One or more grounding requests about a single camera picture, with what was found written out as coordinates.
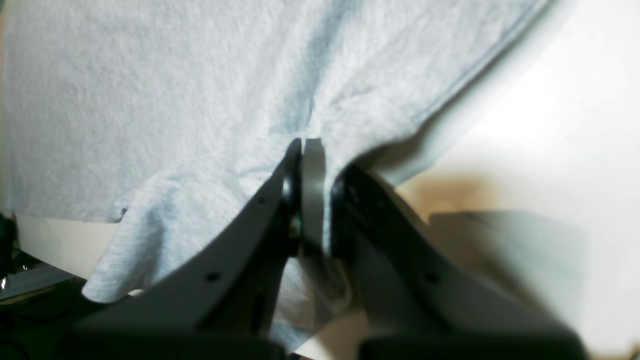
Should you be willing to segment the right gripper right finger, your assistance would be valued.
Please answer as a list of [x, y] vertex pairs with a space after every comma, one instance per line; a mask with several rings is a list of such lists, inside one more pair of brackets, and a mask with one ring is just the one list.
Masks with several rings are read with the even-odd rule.
[[333, 254], [355, 277], [369, 326], [359, 360], [587, 360], [576, 333], [473, 278], [426, 226], [356, 165], [331, 190]]

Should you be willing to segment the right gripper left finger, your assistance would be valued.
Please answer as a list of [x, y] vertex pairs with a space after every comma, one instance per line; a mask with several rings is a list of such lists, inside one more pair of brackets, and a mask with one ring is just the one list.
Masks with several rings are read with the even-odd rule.
[[295, 139], [218, 237], [141, 295], [85, 317], [62, 338], [64, 360], [285, 360], [269, 340], [281, 278], [300, 245]]

